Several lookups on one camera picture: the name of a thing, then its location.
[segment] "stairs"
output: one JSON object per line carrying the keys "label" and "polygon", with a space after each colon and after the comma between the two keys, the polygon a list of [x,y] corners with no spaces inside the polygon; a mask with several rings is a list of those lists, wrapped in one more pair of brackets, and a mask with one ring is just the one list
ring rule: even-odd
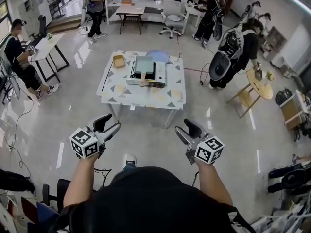
{"label": "stairs", "polygon": [[80,26],[80,21],[81,21],[81,14],[55,19],[47,26],[47,32],[59,33],[77,29]]}

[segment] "black t-shirt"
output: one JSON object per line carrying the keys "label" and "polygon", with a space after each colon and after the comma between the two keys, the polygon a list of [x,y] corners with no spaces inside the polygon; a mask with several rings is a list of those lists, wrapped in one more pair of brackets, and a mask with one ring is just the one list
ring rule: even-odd
{"label": "black t-shirt", "polygon": [[4,52],[12,65],[13,72],[18,74],[19,71],[22,71],[22,68],[17,60],[17,58],[24,53],[20,41],[15,37],[9,39]]}
{"label": "black t-shirt", "polygon": [[213,19],[213,14],[214,14],[215,9],[218,8],[218,4],[216,0],[207,0],[206,5],[207,5],[207,11],[202,21],[204,23],[210,23]]}
{"label": "black t-shirt", "polygon": [[240,225],[254,232],[236,208],[218,203],[158,167],[139,167],[115,177],[93,198],[64,208],[50,232],[67,225],[71,233],[236,233],[233,227],[242,229]]}
{"label": "black t-shirt", "polygon": [[249,33],[244,36],[243,54],[234,65],[236,71],[245,70],[249,60],[257,59],[259,49],[259,39],[256,33]]}

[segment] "glossy floor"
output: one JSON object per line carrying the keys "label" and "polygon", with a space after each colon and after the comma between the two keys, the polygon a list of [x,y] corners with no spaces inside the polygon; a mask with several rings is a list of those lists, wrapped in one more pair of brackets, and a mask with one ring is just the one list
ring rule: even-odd
{"label": "glossy floor", "polygon": [[[65,34],[58,46],[70,67],[59,73],[59,90],[40,102],[34,99],[31,112],[18,121],[15,147],[31,171],[39,197],[44,183],[51,186],[51,193],[55,195],[58,179],[71,179],[73,175],[78,159],[71,150],[69,136],[94,117],[108,113],[95,93],[113,51],[160,49],[169,55],[180,56],[184,67],[194,70],[201,70],[213,57],[210,51],[201,47],[200,42],[191,38],[195,31],[191,25],[183,36],[177,38],[174,35],[173,39],[169,39],[168,34],[159,35],[161,24],[145,23],[142,35],[139,35],[136,24],[125,25],[121,35],[119,24],[101,26],[108,36],[96,44],[91,44],[83,31]],[[215,52],[218,43],[211,39],[209,44]],[[272,69],[266,62],[263,66]],[[186,148],[175,135],[174,126],[182,126],[185,118],[193,119],[225,143],[225,150],[215,166],[241,214],[252,221],[263,213],[271,212],[280,193],[267,195],[267,173],[280,165],[290,164],[293,153],[307,154],[308,140],[302,138],[294,143],[273,99],[260,99],[251,113],[239,119],[237,111],[241,113],[243,108],[238,101],[225,102],[247,84],[245,74],[236,75],[226,89],[215,91],[208,89],[208,82],[203,86],[199,84],[200,72],[188,69],[185,70],[187,103],[176,114],[170,127],[162,128],[168,111],[124,107],[120,117],[121,130],[107,143],[107,150],[95,164],[96,168],[112,169],[107,179],[109,184],[122,168],[123,155],[132,153],[137,157],[138,166],[163,167],[184,183],[192,184],[197,167],[190,165],[185,157]],[[292,80],[281,77],[275,70],[274,73],[274,95],[284,87],[295,89]],[[1,105],[0,131],[5,133],[9,142],[14,138],[19,115],[31,106],[32,102],[24,94],[20,100],[13,96],[11,103]],[[0,147],[0,167],[27,176],[25,168],[18,168],[16,151],[12,152],[10,162],[10,152],[2,134]],[[102,176],[95,174],[95,189],[101,186],[102,181]]]}

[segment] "red cable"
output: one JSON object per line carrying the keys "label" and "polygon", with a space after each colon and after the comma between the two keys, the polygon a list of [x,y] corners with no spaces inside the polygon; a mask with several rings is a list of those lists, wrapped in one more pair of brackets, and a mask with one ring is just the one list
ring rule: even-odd
{"label": "red cable", "polygon": [[189,70],[189,71],[196,71],[196,72],[201,72],[200,70],[196,70],[196,69],[190,69],[190,68],[184,68],[185,70]]}

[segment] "storage box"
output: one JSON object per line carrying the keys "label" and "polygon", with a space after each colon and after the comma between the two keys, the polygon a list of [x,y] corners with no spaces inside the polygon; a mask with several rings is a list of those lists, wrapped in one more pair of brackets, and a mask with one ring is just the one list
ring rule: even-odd
{"label": "storage box", "polygon": [[113,66],[115,68],[125,67],[125,60],[123,55],[115,55],[113,56]]}

